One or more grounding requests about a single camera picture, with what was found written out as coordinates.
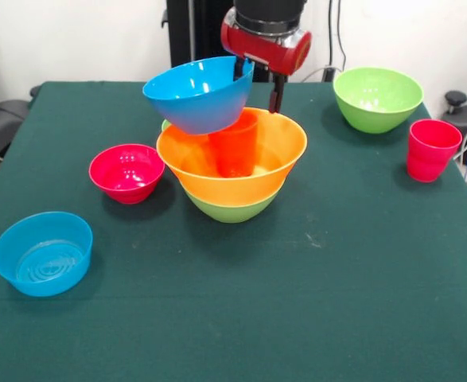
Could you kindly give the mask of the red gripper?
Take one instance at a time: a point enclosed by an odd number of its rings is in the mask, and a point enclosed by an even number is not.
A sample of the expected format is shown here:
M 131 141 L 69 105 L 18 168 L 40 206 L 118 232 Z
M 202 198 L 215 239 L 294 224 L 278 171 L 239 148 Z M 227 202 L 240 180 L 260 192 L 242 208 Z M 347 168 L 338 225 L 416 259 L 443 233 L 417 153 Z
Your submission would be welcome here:
M 266 26 L 268 30 L 259 33 L 251 30 L 252 26 Z M 237 9 L 231 8 L 224 16 L 220 38 L 224 49 L 237 56 L 234 80 L 243 76 L 246 59 L 273 72 L 274 88 L 270 93 L 268 111 L 279 113 L 286 76 L 293 75 L 307 58 L 312 43 L 311 32 L 301 29 L 297 21 L 292 21 L 290 30 L 285 31 L 281 22 L 269 21 L 264 24 L 246 18 Z

